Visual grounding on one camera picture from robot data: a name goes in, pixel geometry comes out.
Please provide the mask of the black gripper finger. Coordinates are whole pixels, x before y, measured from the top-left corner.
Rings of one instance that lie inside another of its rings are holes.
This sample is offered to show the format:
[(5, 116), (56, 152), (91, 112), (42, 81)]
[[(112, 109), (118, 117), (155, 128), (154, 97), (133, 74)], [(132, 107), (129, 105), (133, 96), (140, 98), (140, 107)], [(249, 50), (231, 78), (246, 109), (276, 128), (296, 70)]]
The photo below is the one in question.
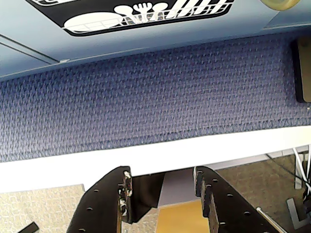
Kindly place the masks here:
[(193, 169), (195, 195), (211, 233), (276, 233), (257, 210), (222, 176), (206, 166)]
[(121, 222), (132, 221), (132, 175), (119, 166), (98, 180), (81, 197), (68, 233), (120, 233)]

